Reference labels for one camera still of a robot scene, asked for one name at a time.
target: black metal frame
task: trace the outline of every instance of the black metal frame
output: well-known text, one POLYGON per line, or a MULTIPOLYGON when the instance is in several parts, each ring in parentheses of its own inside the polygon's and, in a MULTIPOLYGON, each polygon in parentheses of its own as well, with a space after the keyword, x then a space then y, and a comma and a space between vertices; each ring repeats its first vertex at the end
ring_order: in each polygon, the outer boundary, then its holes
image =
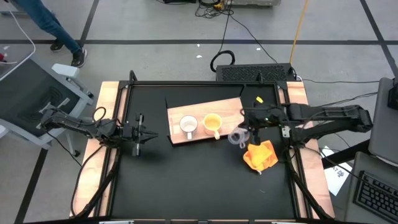
MULTIPOLYGON (((267 86, 267 85, 272 85, 274 86, 275 89, 275 95, 276 95, 276 100, 277 104, 280 105, 280 96, 279 96, 279 91, 278 91, 278 85, 279 83, 276 82, 203 82, 203 81, 193 81, 193 82, 185 82, 185 81, 163 81, 163 82, 158 82, 158 81, 137 81, 136 77, 134 75, 134 78, 130 78, 130 81, 120 81, 119 82, 119 87, 118 87, 118 94, 116 98, 116 103, 115 103, 115 110, 114 110, 114 118, 117 116, 117 113, 119 111, 119 105, 120 105, 120 99, 121 99, 121 94, 123 89, 127 88, 127 95, 126 95, 126 101, 124 103, 124 111, 123 111, 123 118, 122 118, 122 123, 125 123, 127 121, 126 115, 128 113, 129 109, 129 102, 130 102, 130 97, 131 97, 131 92, 134 86, 241 86, 243 89, 247 86, 267 86)), ((290 103, 289 99, 289 93, 287 92, 287 88, 284 88, 284 86, 281 88, 283 89, 284 92, 284 98, 286 103, 290 103)), ((303 184, 307 187, 307 183, 305 181, 305 174, 303 170, 303 164, 302 164, 302 158, 300 155, 300 150, 295 149, 295 157, 297 160, 297 167, 298 167, 298 174, 300 176, 301 181, 303 184)), ((109 158, 110 156, 106 157, 106 162, 105 164, 109 164, 109 158)), ((289 151, 287 153, 286 159, 290 159, 289 156, 289 151)), ((294 208, 294 216, 295 218, 300 218, 300 208, 299 208, 299 202, 297 200, 297 191, 296 191, 296 186, 295 182, 292 178, 291 175, 290 177, 290 193, 291 193, 291 200, 294 208)), ((112 214, 112 204, 114 203, 114 192, 116 190, 118 182, 118 177, 116 176, 112 182, 111 182, 111 188, 110 188, 110 195, 109 195, 109 200, 107 204, 107 209, 106 209, 106 215, 112 214)), ((312 218, 312 209, 311 206, 306 198, 304 198, 305 202, 305 210, 307 213, 307 217, 312 218)))
POLYGON ((343 162, 351 161, 355 158, 355 154, 357 152, 363 152, 371 155, 371 153, 369 152, 369 142, 370 139, 358 143, 355 146, 351 146, 347 149, 341 150, 340 152, 334 153, 330 156, 322 158, 323 168, 327 169, 335 166, 330 161, 334 162, 335 164, 341 164, 343 162))

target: person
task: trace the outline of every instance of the person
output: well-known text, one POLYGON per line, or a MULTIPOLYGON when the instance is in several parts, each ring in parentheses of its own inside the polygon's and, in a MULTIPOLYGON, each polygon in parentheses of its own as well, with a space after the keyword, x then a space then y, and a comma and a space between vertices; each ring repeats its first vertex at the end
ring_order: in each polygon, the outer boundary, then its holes
POLYGON ((50 46, 51 51, 59 52, 64 46, 73 55, 71 66, 82 67, 86 62, 87 50, 79 45, 61 26, 57 18, 43 5, 41 0, 12 0, 20 6, 42 30, 56 39, 50 46))

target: person's leg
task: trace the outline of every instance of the person's leg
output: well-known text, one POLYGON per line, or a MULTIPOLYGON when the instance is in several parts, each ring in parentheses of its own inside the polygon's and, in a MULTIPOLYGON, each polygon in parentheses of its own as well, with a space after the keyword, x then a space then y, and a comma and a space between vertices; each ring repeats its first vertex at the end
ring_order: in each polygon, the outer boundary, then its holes
POLYGON ((81 50, 80 45, 63 29, 41 0, 15 0, 15 2, 28 13, 42 30, 52 34, 65 44, 71 53, 74 54, 81 50))

